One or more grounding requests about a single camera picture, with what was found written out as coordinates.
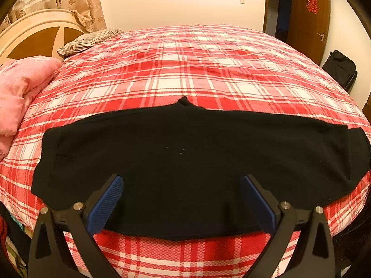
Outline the black pants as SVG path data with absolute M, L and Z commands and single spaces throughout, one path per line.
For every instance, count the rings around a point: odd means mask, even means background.
M 351 193 L 369 171 L 370 142 L 359 127 L 211 111 L 181 98 L 48 129 L 32 193 L 63 210 L 117 174 L 123 194 L 107 230 L 187 240 L 258 230 L 241 190 L 245 175 L 279 201 L 310 210 Z

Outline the clothes pile beside bed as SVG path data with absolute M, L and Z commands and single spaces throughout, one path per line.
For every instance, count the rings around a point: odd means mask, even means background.
M 1 203 L 1 277 L 28 277 L 31 240 Z

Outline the pink folded quilt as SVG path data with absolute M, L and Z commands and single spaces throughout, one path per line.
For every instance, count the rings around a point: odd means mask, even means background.
M 56 58 L 35 56 L 1 67 L 1 158 L 8 155 L 28 107 L 62 64 Z

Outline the black bag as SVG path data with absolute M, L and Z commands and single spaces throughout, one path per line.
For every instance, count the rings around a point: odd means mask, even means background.
M 329 54 L 329 57 L 322 66 L 322 69 L 337 81 L 346 92 L 349 92 L 352 89 L 358 76 L 357 66 L 355 63 L 342 52 L 337 50 L 334 50 Z

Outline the red plaid bed sheet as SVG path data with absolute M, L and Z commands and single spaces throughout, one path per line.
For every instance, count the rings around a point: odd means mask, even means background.
M 312 60 L 265 33 L 228 25 L 122 33 L 66 59 L 29 106 L 1 161 L 1 202 L 33 230 L 42 201 L 31 193 L 43 133 L 93 114 L 172 104 L 186 96 L 213 110 L 290 114 L 370 124 Z M 358 217 L 370 173 L 326 207 L 332 236 Z M 170 242 L 103 231 L 94 237 L 121 277 L 241 277 L 269 239 L 263 233 Z

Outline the grey striped pillow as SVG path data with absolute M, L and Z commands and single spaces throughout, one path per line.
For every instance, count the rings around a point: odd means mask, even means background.
M 121 33 L 122 31 L 120 29 L 114 28 L 106 28 L 92 33 L 85 33 L 75 40 L 66 43 L 62 48 L 57 50 L 57 53 L 63 57 L 73 56 Z

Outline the cream wooden headboard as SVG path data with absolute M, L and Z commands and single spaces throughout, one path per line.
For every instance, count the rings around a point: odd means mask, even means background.
M 87 31 L 64 9 L 43 9 L 27 14 L 1 33 L 1 64 L 33 56 L 63 60 L 57 50 Z

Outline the brown wooden door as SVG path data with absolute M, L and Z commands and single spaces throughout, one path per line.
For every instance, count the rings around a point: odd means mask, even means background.
M 317 65 L 329 30 L 330 0 L 292 0 L 287 44 Z

